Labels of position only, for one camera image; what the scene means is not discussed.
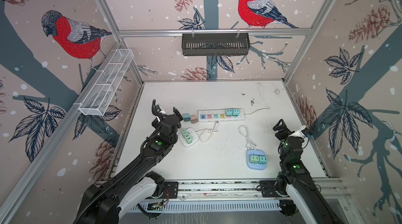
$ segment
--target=white tabletop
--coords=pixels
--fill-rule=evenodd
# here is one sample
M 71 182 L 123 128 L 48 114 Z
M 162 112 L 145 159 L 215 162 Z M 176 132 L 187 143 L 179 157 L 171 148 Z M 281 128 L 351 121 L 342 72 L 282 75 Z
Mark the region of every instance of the white tabletop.
M 198 115 L 198 110 L 244 109 L 252 113 L 265 104 L 261 99 L 261 81 L 227 82 L 148 82 L 145 83 L 133 123 L 124 145 L 116 173 L 123 170 L 139 154 L 141 143 L 154 128 L 151 122 L 155 116 L 151 113 L 152 100 L 156 99 L 167 114 L 173 113 L 173 106 L 180 113 Z M 246 115 L 244 121 L 220 122 L 218 132 L 207 143 L 198 142 L 186 148 L 178 141 L 172 151 L 151 170 L 167 180 L 179 179 L 266 179 L 276 178 L 281 171 L 279 166 L 278 145 L 272 127 L 284 119 L 290 130 L 301 127 L 296 111 L 281 81 L 269 81 L 278 87 L 280 94 L 274 93 L 271 85 L 263 85 L 264 100 L 270 106 L 253 115 Z M 181 122 L 182 128 L 195 130 L 212 129 L 214 123 Z M 245 148 L 246 140 L 239 134 L 238 127 L 244 125 L 249 136 L 257 144 L 256 149 L 265 152 L 268 163 L 262 171 L 247 167 Z M 318 158 L 309 144 L 301 160 L 314 178 L 325 177 Z

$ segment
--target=power strip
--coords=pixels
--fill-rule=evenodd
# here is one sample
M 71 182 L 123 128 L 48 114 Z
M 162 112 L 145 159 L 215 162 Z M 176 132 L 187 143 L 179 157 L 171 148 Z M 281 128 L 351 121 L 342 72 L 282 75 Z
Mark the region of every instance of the power strip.
M 239 115 L 227 116 L 227 110 L 239 112 Z M 198 121 L 202 122 L 224 122 L 224 121 L 243 121 L 244 120 L 244 111 L 243 109 L 222 109 L 222 110 L 205 110 L 205 111 L 198 111 Z

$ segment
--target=gray hanging basket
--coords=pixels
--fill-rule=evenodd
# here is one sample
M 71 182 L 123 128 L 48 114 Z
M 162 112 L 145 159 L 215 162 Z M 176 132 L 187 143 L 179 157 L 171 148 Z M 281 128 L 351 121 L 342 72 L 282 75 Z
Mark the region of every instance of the gray hanging basket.
M 184 56 L 245 56 L 249 53 L 248 33 L 183 34 Z

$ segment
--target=white wire basket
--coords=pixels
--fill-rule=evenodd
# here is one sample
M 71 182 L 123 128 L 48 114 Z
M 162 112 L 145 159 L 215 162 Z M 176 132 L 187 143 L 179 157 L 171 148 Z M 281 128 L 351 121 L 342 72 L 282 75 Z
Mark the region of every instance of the white wire basket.
M 84 115 L 104 115 L 132 60 L 131 49 L 116 50 L 78 108 Z

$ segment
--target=red bird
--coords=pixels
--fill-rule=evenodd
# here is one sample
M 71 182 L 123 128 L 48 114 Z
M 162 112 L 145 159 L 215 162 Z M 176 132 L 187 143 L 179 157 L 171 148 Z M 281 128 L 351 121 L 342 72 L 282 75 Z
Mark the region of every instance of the red bird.
M 239 0 L 239 15 L 251 26 L 265 27 L 268 24 L 282 23 L 291 28 L 297 28 L 287 22 L 272 0 Z
M 102 40 L 112 34 L 86 22 L 71 20 L 54 10 L 47 11 L 43 15 L 42 26 L 46 36 L 52 35 L 70 56 L 91 60 L 91 67 L 87 69 L 87 73 L 91 69 L 96 70 L 92 67 L 92 57 L 100 50 Z

